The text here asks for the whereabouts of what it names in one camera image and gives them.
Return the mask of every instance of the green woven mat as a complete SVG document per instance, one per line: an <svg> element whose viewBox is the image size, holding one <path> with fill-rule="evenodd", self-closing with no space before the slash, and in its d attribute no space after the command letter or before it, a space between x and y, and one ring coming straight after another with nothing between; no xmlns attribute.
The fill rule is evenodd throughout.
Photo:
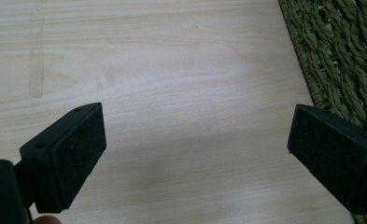
<svg viewBox="0 0 367 224"><path fill-rule="evenodd" d="M367 130L367 0L279 4L315 105Z"/></svg>

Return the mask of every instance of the tabletop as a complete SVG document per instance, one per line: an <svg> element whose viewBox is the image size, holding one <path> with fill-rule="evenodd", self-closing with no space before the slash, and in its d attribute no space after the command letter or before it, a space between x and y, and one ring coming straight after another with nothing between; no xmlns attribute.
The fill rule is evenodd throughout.
<svg viewBox="0 0 367 224"><path fill-rule="evenodd" d="M288 153L312 101L276 0L0 0L0 159L93 102L107 149L64 224L353 222Z"/></svg>

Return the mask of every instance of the light wood surface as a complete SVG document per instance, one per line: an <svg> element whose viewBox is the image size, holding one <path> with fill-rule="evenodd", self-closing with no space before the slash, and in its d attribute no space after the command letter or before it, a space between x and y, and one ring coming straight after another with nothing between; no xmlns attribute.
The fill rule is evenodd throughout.
<svg viewBox="0 0 367 224"><path fill-rule="evenodd" d="M64 224L352 223L287 151L312 103L276 0L0 0L0 159L92 102L107 150Z"/></svg>

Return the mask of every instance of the wood grain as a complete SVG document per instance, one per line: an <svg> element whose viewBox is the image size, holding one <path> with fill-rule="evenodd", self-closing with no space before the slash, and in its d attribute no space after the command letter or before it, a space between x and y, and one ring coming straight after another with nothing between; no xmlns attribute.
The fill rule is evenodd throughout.
<svg viewBox="0 0 367 224"><path fill-rule="evenodd" d="M287 152L312 103L277 1L0 1L0 158L98 101L63 223L352 223Z"/></svg>

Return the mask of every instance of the round hole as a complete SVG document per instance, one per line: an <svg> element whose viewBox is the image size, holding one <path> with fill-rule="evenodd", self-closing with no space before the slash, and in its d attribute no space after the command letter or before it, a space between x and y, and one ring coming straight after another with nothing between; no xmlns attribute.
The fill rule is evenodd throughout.
<svg viewBox="0 0 367 224"><path fill-rule="evenodd" d="M37 144L35 145L35 148L40 149L40 148L43 148L43 147L45 147L45 146L46 146L46 144L44 144L44 143L37 143Z"/></svg>

